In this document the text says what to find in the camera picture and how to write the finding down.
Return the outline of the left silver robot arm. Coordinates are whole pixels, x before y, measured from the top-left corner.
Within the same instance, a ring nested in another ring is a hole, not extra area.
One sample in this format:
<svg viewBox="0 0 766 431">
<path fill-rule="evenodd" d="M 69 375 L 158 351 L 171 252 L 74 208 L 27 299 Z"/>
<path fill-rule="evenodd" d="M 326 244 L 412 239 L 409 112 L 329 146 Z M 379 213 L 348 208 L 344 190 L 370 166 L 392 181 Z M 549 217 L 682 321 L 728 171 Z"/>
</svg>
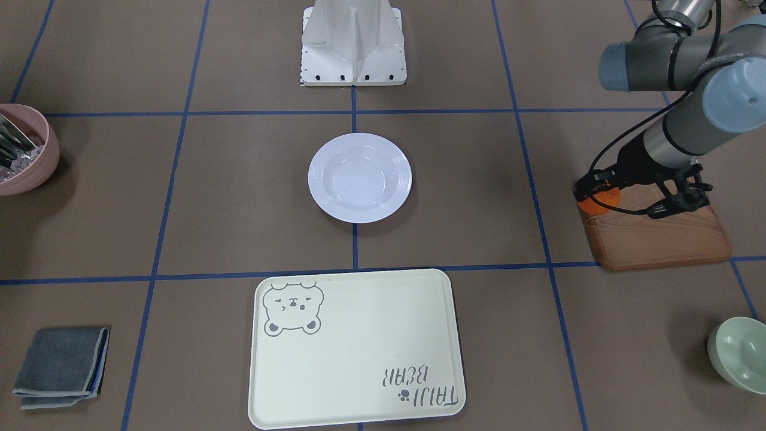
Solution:
<svg viewBox="0 0 766 431">
<path fill-rule="evenodd" d="M 599 193 L 668 180 L 698 179 L 697 159 L 764 125 L 764 14 L 729 32 L 699 35 L 712 1 L 659 1 L 629 41 L 608 46 L 599 63 L 603 88 L 681 91 L 618 152 L 575 183 L 578 202 Z"/>
</svg>

